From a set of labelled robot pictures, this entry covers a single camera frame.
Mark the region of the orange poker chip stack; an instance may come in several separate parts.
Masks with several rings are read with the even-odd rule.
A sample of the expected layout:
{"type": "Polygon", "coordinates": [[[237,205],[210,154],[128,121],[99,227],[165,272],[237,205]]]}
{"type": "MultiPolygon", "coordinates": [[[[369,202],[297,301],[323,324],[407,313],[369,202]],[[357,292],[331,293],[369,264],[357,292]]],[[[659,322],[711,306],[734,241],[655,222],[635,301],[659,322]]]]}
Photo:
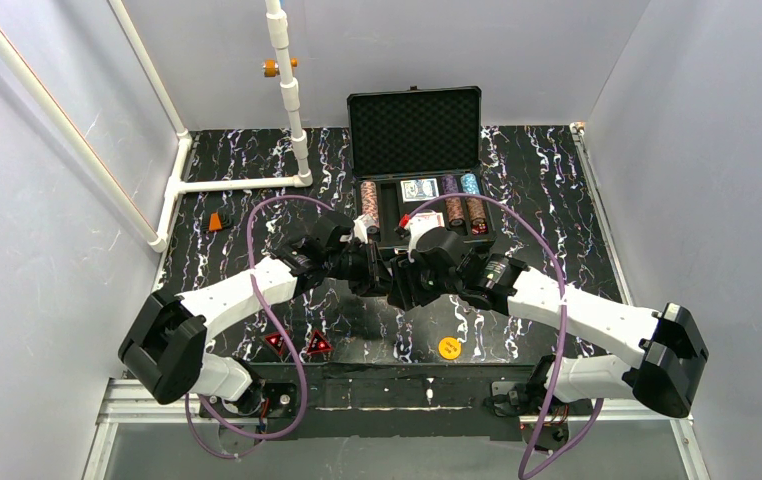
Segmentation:
{"type": "Polygon", "coordinates": [[[375,211],[378,208],[378,193],[375,182],[363,181],[360,184],[360,200],[363,212],[375,211]]]}

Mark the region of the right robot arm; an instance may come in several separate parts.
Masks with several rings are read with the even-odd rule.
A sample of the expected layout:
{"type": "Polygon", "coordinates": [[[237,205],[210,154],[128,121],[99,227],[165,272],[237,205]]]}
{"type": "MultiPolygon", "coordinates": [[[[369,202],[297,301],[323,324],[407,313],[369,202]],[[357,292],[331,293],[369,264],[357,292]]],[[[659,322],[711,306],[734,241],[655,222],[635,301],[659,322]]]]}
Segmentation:
{"type": "Polygon", "coordinates": [[[405,221],[407,249],[392,262],[389,304],[402,310],[456,295],[469,306],[563,329],[606,355],[546,357],[528,382],[541,402],[549,387],[564,404],[631,399],[672,418],[690,414],[709,359],[692,313],[675,303],[661,310],[618,303],[579,290],[502,254],[478,254],[460,236],[418,214],[405,221]]]}

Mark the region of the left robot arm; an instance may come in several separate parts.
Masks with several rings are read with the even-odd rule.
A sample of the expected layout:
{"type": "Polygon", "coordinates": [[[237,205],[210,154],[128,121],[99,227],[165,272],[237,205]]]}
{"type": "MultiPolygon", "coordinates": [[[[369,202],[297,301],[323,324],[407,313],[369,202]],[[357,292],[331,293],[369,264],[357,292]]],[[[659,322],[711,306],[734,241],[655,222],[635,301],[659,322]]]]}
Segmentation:
{"type": "Polygon", "coordinates": [[[238,401],[257,384],[239,361],[206,345],[232,325],[288,302],[326,279],[349,281],[383,296],[391,276],[370,238],[373,222],[328,211],[309,234],[283,244],[255,266],[199,290],[161,288],[144,301],[121,342],[118,358],[161,405],[186,394],[238,401]]]}

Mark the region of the black poker set case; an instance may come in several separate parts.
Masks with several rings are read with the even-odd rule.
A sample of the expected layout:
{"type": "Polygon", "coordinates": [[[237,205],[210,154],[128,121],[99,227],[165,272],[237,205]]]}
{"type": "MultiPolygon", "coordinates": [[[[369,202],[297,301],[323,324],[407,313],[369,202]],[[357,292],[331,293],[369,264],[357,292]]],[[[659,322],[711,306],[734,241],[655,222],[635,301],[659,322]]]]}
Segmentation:
{"type": "Polygon", "coordinates": [[[473,173],[480,188],[481,99],[477,86],[398,92],[353,93],[346,100],[355,191],[363,181],[377,185],[380,232],[371,235],[384,258],[407,248],[399,233],[403,216],[423,202],[403,202],[400,181],[435,178],[439,196],[427,200],[430,210],[443,214],[446,227],[486,252],[496,240],[498,223],[488,206],[489,233],[473,235],[466,200],[461,199],[465,223],[451,227],[446,213],[442,177],[473,173]]]}

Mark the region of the red playing card deck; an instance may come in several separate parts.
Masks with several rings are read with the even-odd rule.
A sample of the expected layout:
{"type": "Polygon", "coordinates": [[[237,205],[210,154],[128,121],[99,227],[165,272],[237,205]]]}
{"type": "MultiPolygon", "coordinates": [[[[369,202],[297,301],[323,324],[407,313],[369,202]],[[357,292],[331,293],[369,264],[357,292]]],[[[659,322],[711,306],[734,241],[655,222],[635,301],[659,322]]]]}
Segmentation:
{"type": "Polygon", "coordinates": [[[442,213],[423,211],[411,217],[409,228],[412,234],[422,234],[434,228],[446,228],[446,223],[442,213]]]}

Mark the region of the yellow big blind button near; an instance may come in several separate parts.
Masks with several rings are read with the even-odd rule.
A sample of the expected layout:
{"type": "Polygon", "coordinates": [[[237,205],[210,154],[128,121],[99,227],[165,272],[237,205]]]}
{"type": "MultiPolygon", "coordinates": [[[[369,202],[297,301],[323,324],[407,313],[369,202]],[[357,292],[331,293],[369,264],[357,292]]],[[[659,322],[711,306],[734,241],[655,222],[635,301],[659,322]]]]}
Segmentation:
{"type": "Polygon", "coordinates": [[[458,359],[462,354],[462,350],[462,342],[455,337],[443,337],[438,342],[438,354],[444,360],[458,359]]]}

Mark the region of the brown chip stack in case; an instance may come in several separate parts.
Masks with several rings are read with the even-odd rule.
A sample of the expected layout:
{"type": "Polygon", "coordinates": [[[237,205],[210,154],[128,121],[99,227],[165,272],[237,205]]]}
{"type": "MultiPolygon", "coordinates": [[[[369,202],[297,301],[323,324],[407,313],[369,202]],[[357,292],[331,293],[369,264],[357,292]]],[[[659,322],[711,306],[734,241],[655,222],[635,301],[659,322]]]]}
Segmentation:
{"type": "Polygon", "coordinates": [[[473,224],[479,224],[479,223],[487,224],[486,211],[485,211],[483,202],[479,198],[470,199],[470,200],[466,198],[466,204],[467,204],[467,209],[469,213],[471,227],[473,224]]]}

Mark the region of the blue playing card deck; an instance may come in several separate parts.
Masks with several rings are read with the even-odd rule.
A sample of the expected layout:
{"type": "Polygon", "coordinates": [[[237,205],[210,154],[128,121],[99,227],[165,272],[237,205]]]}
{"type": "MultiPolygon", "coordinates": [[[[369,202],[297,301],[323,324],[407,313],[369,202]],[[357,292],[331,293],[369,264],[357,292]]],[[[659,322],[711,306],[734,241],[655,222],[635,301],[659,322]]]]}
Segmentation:
{"type": "Polygon", "coordinates": [[[411,179],[400,181],[402,201],[423,202],[439,196],[439,188],[435,178],[411,179]]]}

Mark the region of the blue chip stack in case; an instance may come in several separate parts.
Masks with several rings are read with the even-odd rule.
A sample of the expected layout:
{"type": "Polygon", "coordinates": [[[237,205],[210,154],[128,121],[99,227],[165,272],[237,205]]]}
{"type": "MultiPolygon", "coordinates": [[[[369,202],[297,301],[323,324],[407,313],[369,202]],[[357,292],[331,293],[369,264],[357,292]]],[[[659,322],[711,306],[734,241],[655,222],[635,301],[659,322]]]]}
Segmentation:
{"type": "Polygon", "coordinates": [[[476,199],[481,195],[481,189],[478,178],[473,173],[466,173],[460,177],[462,192],[467,195],[467,199],[476,199]]]}

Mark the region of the right red all-in triangle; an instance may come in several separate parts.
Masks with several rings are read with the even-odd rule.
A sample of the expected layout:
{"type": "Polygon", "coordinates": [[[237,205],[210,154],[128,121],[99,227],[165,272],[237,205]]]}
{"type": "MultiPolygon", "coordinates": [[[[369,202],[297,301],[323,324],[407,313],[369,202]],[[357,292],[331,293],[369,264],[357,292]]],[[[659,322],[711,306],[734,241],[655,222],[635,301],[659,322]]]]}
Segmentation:
{"type": "Polygon", "coordinates": [[[305,353],[308,356],[313,356],[327,354],[332,351],[333,346],[324,334],[318,329],[313,330],[307,342],[305,353]]]}

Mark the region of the red all-in triangle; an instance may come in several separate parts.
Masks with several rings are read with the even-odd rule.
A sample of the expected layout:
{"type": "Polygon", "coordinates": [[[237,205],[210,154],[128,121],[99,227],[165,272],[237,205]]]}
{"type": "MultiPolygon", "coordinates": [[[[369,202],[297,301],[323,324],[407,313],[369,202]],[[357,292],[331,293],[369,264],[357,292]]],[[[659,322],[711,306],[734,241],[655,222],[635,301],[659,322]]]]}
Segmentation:
{"type": "Polygon", "coordinates": [[[307,342],[305,353],[308,356],[313,356],[327,354],[332,351],[333,346],[324,334],[318,329],[313,330],[307,342]]]}
{"type": "Polygon", "coordinates": [[[291,331],[287,330],[287,336],[281,335],[277,331],[267,333],[263,336],[265,344],[278,356],[283,359],[289,354],[287,339],[291,339],[291,331]]]}

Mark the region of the left red all-in triangle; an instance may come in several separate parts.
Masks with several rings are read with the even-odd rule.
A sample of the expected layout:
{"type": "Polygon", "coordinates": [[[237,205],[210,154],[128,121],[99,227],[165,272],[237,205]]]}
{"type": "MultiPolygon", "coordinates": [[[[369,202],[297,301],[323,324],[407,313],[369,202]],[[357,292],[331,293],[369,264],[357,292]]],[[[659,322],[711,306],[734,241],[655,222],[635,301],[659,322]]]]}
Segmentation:
{"type": "Polygon", "coordinates": [[[281,335],[277,331],[267,333],[263,336],[265,344],[278,356],[283,359],[289,354],[287,339],[291,339],[291,331],[287,330],[287,336],[281,335]]]}

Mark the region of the orange pipe fitting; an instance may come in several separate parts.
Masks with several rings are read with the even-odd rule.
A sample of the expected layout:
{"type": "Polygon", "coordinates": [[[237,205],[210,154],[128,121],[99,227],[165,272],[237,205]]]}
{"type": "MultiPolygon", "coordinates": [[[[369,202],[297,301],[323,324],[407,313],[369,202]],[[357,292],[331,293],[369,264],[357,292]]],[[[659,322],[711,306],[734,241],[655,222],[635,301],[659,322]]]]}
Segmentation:
{"type": "MultiPolygon", "coordinates": [[[[289,63],[292,69],[295,69],[299,65],[297,58],[292,57],[289,63]]],[[[265,78],[275,78],[281,74],[280,64],[276,59],[266,59],[262,63],[262,73],[265,78]]]]}

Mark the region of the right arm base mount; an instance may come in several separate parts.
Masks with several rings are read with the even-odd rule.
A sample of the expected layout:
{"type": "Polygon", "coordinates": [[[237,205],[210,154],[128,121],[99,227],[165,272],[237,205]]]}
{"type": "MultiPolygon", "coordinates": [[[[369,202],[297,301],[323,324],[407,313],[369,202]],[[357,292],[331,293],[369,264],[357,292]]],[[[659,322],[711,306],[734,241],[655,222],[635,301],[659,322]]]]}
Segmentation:
{"type": "MultiPolygon", "coordinates": [[[[544,395],[544,387],[531,387],[522,382],[497,381],[491,384],[490,394],[483,400],[482,405],[500,418],[533,417],[531,422],[520,424],[523,439],[528,442],[533,439],[534,423],[540,414],[544,395]]],[[[546,412],[543,429],[534,447],[542,453],[556,451],[570,440],[567,425],[570,406],[560,400],[553,400],[546,412]]]]}

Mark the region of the white pvc pipe frame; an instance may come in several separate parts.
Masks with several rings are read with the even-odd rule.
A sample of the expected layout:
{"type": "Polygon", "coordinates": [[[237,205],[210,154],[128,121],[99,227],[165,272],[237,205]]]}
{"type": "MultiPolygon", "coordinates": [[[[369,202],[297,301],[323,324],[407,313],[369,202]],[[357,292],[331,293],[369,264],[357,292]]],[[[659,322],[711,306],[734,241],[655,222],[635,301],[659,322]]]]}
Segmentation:
{"type": "Polygon", "coordinates": [[[170,122],[177,138],[177,150],[171,173],[164,191],[164,199],[158,224],[153,227],[139,210],[131,197],[113,176],[95,149],[89,144],[65,109],[32,69],[13,42],[0,27],[0,58],[26,89],[40,110],[62,134],[77,156],[85,162],[87,171],[96,177],[111,202],[119,209],[155,252],[162,253],[168,248],[174,218],[174,207],[179,198],[188,193],[218,192],[232,190],[255,190],[282,187],[302,188],[313,183],[313,175],[308,163],[307,134],[300,118],[299,82],[290,63],[288,16],[279,1],[267,1],[266,20],[269,37],[275,49],[276,60],[280,64],[279,86],[284,108],[288,114],[292,152],[298,166],[298,173],[289,177],[252,178],[208,182],[186,182],[182,179],[187,154],[192,145],[189,130],[171,100],[164,82],[160,78],[147,49],[122,1],[110,1],[109,8],[121,27],[126,40],[140,64],[153,92],[170,122]]]}

